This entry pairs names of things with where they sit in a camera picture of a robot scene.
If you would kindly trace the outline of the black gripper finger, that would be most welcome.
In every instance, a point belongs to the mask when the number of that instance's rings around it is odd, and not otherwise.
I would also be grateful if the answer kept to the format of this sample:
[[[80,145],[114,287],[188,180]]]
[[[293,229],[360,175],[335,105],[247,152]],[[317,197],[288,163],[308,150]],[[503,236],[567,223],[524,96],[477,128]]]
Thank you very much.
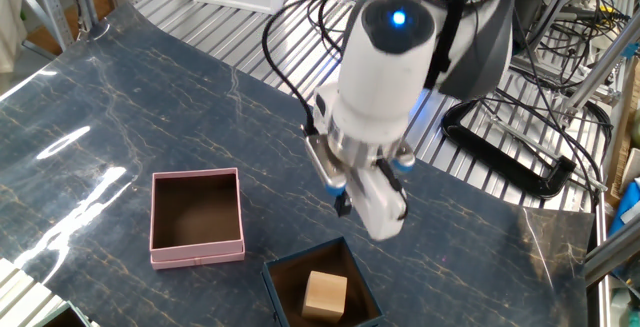
[[[352,210],[351,198],[346,191],[343,191],[334,200],[334,209],[339,218],[348,216]]]

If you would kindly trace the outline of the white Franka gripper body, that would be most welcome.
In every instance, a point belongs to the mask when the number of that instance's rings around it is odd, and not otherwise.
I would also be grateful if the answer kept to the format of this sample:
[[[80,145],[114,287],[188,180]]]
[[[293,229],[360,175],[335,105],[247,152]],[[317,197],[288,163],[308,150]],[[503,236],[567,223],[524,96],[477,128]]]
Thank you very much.
[[[347,179],[346,192],[370,238],[383,241],[398,235],[407,202],[383,172],[379,168],[354,168]]]

